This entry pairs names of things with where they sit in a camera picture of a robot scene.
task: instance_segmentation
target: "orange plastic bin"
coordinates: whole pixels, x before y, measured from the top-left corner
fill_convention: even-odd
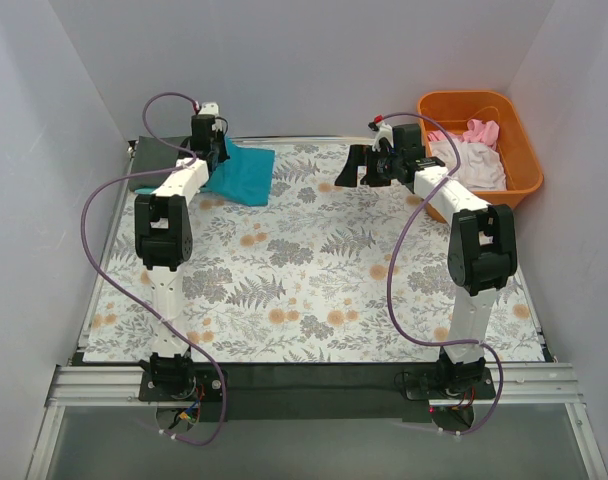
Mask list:
[[[497,152],[504,165],[507,190],[474,191],[478,197],[495,205],[504,203],[515,208],[542,185],[544,177],[540,164],[513,104],[504,95],[489,90],[432,92],[420,98],[417,111],[458,134],[468,130],[466,123],[473,118],[483,122],[495,120],[500,126]],[[430,155],[427,135],[437,128],[421,119],[420,127],[427,155]],[[434,219],[444,222],[430,205],[427,211]]]

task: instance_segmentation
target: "floral pattern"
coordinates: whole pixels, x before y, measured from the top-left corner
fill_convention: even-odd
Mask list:
[[[347,145],[268,148],[276,151],[268,206],[209,193],[189,205],[194,248],[182,287],[191,340],[222,362],[434,361],[438,349],[404,340],[386,310],[390,253],[419,199],[401,185],[335,187]],[[108,273],[150,300],[135,254],[133,199],[129,194]],[[447,245],[448,228],[422,213],[393,271],[398,320],[422,340],[448,335],[455,289]],[[154,319],[109,285],[89,327],[86,361],[151,353]],[[543,360],[519,277],[498,296],[487,342],[507,361]]]

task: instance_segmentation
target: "teal towel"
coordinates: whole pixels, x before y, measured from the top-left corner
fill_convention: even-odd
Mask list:
[[[201,191],[218,193],[249,207],[268,205],[275,151],[238,147],[228,138],[226,151],[230,158],[217,166]]]

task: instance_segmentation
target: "pink cloth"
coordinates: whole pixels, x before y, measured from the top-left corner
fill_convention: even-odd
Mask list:
[[[468,131],[464,132],[462,135],[455,135],[450,132],[449,135],[461,142],[483,143],[487,147],[491,147],[495,150],[497,146],[497,137],[500,134],[500,126],[497,123],[493,120],[484,123],[481,120],[473,119],[469,120],[466,126],[468,127]],[[440,142],[446,140],[446,135],[440,131],[429,132],[428,140],[429,142]]]

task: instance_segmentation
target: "wall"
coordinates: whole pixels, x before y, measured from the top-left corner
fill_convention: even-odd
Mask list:
[[[608,0],[556,1],[509,93],[546,178],[518,211],[520,261],[608,468]]]
[[[504,91],[553,3],[50,1],[128,139],[162,90],[217,100],[237,136],[364,135],[429,90]],[[178,105],[152,126],[186,133]]]
[[[24,478],[94,276],[82,204],[126,144],[47,0],[0,0],[0,479]],[[89,219],[99,255],[114,194]]]

